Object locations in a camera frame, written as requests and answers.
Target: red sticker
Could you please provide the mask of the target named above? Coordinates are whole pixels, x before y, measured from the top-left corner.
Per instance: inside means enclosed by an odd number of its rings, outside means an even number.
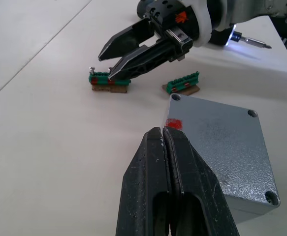
[[[179,119],[167,119],[165,126],[172,127],[174,129],[182,129],[182,121]]]

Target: red component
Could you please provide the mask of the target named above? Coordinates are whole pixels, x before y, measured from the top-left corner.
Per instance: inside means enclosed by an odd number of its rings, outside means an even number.
[[[92,77],[91,79],[91,85],[97,85],[98,77]]]
[[[175,16],[176,16],[176,18],[175,18],[176,23],[185,23],[185,21],[188,20],[187,14],[185,11],[179,13],[178,15],[175,14]]]
[[[174,129],[182,129],[183,124],[180,119],[167,119],[165,126],[172,127]]]
[[[109,84],[109,85],[114,85],[114,84],[115,84],[115,81],[112,81],[112,80],[108,79],[108,84]]]

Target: robotic arm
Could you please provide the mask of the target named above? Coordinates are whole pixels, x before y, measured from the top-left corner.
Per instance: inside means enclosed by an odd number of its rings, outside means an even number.
[[[213,30],[262,15],[287,21],[287,0],[141,0],[137,14],[142,20],[114,35],[98,56],[100,61],[122,57],[111,80],[132,79],[166,61],[180,61],[192,46],[208,43]],[[155,33],[155,45],[139,46]]]

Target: orange marking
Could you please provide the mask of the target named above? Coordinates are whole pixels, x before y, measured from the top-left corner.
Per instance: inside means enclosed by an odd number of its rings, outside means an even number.
[[[187,14],[185,11],[179,13],[178,15],[175,14],[175,16],[176,16],[176,18],[175,18],[176,23],[185,23],[185,21],[188,20]]]

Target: metal box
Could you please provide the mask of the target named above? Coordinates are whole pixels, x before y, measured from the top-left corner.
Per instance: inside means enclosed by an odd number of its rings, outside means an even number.
[[[186,134],[214,171],[236,223],[280,205],[255,111],[172,94],[167,116],[170,124]]]

